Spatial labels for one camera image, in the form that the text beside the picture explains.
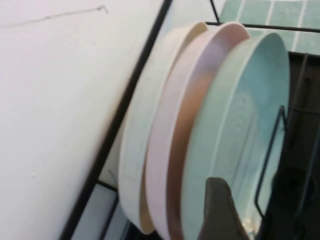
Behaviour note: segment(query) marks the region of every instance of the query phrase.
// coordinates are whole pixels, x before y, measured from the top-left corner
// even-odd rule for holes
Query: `dish rack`
[[[98,180],[100,172],[111,150],[118,130],[121,126],[135,86],[155,44],[160,28],[173,0],[164,0],[153,27],[145,42],[145,46],[135,65],[134,71],[122,96],[118,109],[113,117],[110,128],[95,159],[94,165],[86,179],[82,191],[74,205],[69,219],[64,226],[60,239],[71,239],[79,223],[86,204],[96,184],[112,191],[116,188]],[[213,0],[210,0],[217,22],[206,22],[207,25],[220,25],[218,13]],[[247,28],[273,29],[320,33],[320,29],[296,28],[272,25],[244,24]],[[313,240],[320,238],[320,195],[317,193],[317,182],[320,181],[319,142],[320,142],[320,56],[289,52],[290,60],[290,97],[289,108],[279,106],[274,122],[273,133],[264,159],[258,181],[254,204],[262,217],[258,235],[259,240]],[[265,213],[259,207],[258,199],[263,183],[269,155],[272,150],[276,130],[280,123],[284,126],[285,138],[279,162],[279,167],[272,182],[272,195]],[[229,186],[223,179],[208,178],[206,183],[205,221],[199,236],[204,239],[247,240],[248,235],[237,218],[237,213],[231,198]],[[112,215],[118,203],[116,198],[105,221],[100,239],[110,225]],[[223,209],[225,217],[218,218],[219,212],[214,206]],[[225,238],[223,233],[212,230],[217,218],[228,227],[233,235]],[[161,239],[157,233],[143,235],[133,224],[126,233],[124,240],[155,240]]]

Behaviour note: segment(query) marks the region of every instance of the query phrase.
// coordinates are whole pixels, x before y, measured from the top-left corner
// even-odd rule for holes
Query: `pink plate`
[[[149,213],[165,240],[183,238],[182,173],[198,110],[228,53],[248,38],[246,29],[236,22],[202,33],[181,54],[167,79],[149,137],[145,169]]]

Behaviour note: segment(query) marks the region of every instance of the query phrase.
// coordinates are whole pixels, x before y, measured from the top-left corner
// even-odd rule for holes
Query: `light blue plate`
[[[192,130],[183,172],[181,221],[184,239],[195,240],[204,219],[208,177],[224,178],[247,232],[261,218],[254,194],[279,107],[288,106],[289,59],[277,33],[240,43],[222,64]],[[278,168],[284,128],[276,133],[259,204],[265,211]]]

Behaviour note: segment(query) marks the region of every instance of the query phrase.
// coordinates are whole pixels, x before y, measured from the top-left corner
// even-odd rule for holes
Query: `black frame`
[[[117,189],[115,187],[112,187],[106,183],[103,183],[101,181],[99,181],[99,175],[103,169],[103,166],[106,162],[106,159],[109,155],[109,152],[111,150],[111,147],[113,145],[113,142],[117,136],[117,133],[119,131],[119,128],[121,126],[121,123],[125,117],[126,111],[128,109],[129,103],[131,101],[131,98],[133,96],[133,93],[135,91],[136,88],[136,84],[138,82],[138,79],[143,71],[143,68],[148,60],[148,57],[152,51],[152,48],[156,42],[156,39],[158,37],[159,31],[161,29],[161,26],[164,22],[164,19],[169,11],[169,8],[171,6],[171,3],[173,2],[173,0],[163,0],[162,6],[159,10],[159,13],[156,17],[156,20],[152,26],[152,29],[147,37],[147,40],[145,42],[145,45],[141,51],[141,54],[138,58],[138,61],[135,65],[135,68],[133,70],[133,73],[128,81],[128,84],[126,86],[126,89],[124,91],[124,94],[121,98],[121,101],[118,105],[118,108],[115,112],[115,115],[112,119],[112,122],[110,124],[110,127],[106,133],[106,136],[103,140],[103,143],[100,147],[100,150],[95,158],[94,164],[86,178],[86,181],[82,187],[82,190],[77,198],[77,201],[72,209],[72,212],[64,226],[64,229],[60,235],[60,239],[62,240],[68,240],[71,239],[74,231],[76,230],[76,227],[78,225],[78,222],[83,214],[83,211],[87,205],[87,202],[92,194],[92,191],[95,187],[96,184],[100,184],[108,189],[111,189],[113,191],[117,191]],[[217,26],[217,25],[221,25],[223,24],[223,22],[220,22],[215,4],[213,0],[210,0],[210,4],[212,6],[212,10],[214,13],[214,16],[217,20],[217,22],[205,22],[207,25],[212,25],[212,26]],[[258,29],[273,29],[273,30],[287,30],[287,31],[298,31],[298,32],[310,32],[310,33],[320,33],[320,29],[314,29],[314,28],[302,28],[302,27],[286,27],[286,26],[273,26],[273,25],[259,25],[259,24],[243,24],[245,27],[247,28],[258,28]],[[304,58],[304,67],[301,69],[300,71],[300,77],[299,77],[299,82],[301,82],[301,79],[303,78],[303,74],[305,71],[305,66],[306,66],[306,62],[307,62],[307,58],[308,55],[305,55]],[[280,122],[280,118],[282,116],[282,119],[284,121],[285,126],[290,124],[292,115],[293,115],[293,111],[295,112],[299,112],[299,113],[303,113],[303,114],[314,114],[319,116],[320,119],[320,113],[318,112],[310,112],[310,111],[306,111],[304,109],[290,109],[288,112],[288,118],[285,118],[285,110],[282,106],[280,106],[279,108],[279,112],[278,112],[278,117],[276,119],[275,122],[275,126],[274,126],[274,133],[275,133],[275,129],[278,127],[279,122]],[[270,146],[268,151],[271,150],[272,148],[272,144],[273,144],[273,138],[271,138],[270,141]],[[313,146],[313,150],[312,150],[312,155],[311,155],[311,160],[308,166],[308,170],[307,170],[307,175],[305,178],[305,182],[304,182],[304,190],[302,191],[302,196],[301,199],[299,201],[299,205],[298,205],[298,209],[296,210],[296,220],[299,220],[301,211],[302,211],[302,207],[304,205],[304,201],[305,201],[305,196],[306,196],[306,191],[307,191],[307,186],[311,177],[311,171],[312,171],[312,167],[313,167],[313,163],[315,161],[316,158],[316,154],[318,152],[318,145],[319,145],[319,141],[320,141],[320,124],[317,130],[317,134],[316,134],[316,140],[314,142],[314,146]],[[264,162],[264,166],[263,169],[266,168],[268,164],[268,154],[265,158],[265,162]],[[258,205],[258,197],[259,197],[259,192],[260,192],[260,187],[263,181],[263,176],[264,176],[264,171],[262,171],[261,176],[260,176],[260,180],[259,180],[259,184],[258,184],[258,188],[257,188],[257,192],[255,195],[255,204],[256,207],[259,211],[259,213],[261,214],[261,216],[264,218],[264,215],[262,213],[262,211],[260,210],[260,207]],[[112,206],[111,212],[110,212],[110,217],[108,217],[105,226],[103,228],[103,233],[105,233],[109,227],[110,221],[111,221],[111,216],[113,215],[116,206],[117,206],[117,202],[118,202],[118,198],[116,198],[115,203]]]

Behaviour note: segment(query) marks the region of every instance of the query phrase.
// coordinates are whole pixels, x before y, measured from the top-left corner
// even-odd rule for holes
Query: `stack of plates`
[[[256,233],[254,193],[280,106],[289,60],[277,33],[249,38],[235,22],[176,28],[157,45],[134,92],[118,173],[127,217],[145,234],[197,239],[209,177],[224,178]],[[284,130],[276,133],[259,204],[268,205]]]

